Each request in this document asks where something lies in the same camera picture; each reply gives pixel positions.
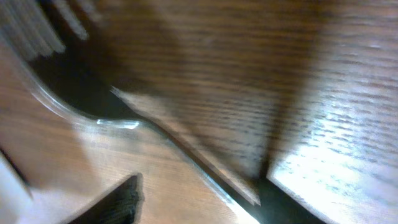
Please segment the steel fork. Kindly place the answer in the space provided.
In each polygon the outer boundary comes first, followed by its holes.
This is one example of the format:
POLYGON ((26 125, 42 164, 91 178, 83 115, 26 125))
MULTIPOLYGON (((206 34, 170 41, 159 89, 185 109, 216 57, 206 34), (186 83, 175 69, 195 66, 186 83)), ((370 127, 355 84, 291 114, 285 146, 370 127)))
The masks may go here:
POLYGON ((78 53, 90 33, 67 1, 1 0, 1 37, 29 69, 27 79, 54 111, 73 113, 100 125, 152 129, 180 150, 235 214, 261 221, 256 206, 196 150, 134 111, 86 66, 78 53))

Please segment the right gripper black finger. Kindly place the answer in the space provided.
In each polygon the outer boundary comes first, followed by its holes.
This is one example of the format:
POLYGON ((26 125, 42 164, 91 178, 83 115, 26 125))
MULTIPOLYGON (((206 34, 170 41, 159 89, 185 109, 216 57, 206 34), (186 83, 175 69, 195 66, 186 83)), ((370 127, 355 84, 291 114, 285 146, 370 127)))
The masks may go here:
POLYGON ((69 224, 133 224, 141 219, 144 201, 141 173, 128 177, 123 183, 80 214, 69 224))

